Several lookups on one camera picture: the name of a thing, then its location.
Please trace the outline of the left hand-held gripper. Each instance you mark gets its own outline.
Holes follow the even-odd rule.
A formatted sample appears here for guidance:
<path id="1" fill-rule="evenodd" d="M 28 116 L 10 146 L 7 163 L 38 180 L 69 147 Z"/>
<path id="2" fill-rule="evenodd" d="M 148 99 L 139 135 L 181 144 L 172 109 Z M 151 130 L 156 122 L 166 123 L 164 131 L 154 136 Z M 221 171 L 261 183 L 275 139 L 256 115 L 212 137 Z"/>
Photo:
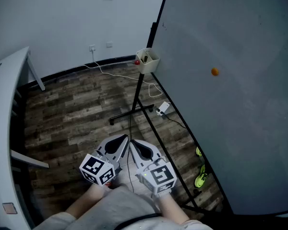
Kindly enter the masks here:
<path id="1" fill-rule="evenodd" d="M 104 139 L 97 147 L 102 155 L 87 154 L 82 161 L 79 169 L 83 177 L 99 186 L 104 186 L 115 179 L 121 171 L 118 162 L 124 156 L 128 144 L 129 137 L 126 134 L 113 135 Z"/>

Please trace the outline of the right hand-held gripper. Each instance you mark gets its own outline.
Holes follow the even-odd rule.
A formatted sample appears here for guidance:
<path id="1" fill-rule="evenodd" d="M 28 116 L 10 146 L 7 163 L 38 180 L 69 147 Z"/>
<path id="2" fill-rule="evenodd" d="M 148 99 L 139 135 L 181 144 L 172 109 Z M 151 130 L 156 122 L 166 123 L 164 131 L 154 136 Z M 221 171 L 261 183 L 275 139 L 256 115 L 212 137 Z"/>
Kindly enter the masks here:
<path id="1" fill-rule="evenodd" d="M 132 139 L 130 149 L 134 162 L 139 168 L 136 176 L 140 183 L 145 185 L 153 195 L 170 193 L 175 186 L 177 176 L 172 164 L 167 162 L 164 156 L 161 157 L 158 148 L 144 140 Z M 153 161 L 153 158 L 157 157 L 157 160 L 144 167 L 146 161 Z"/>

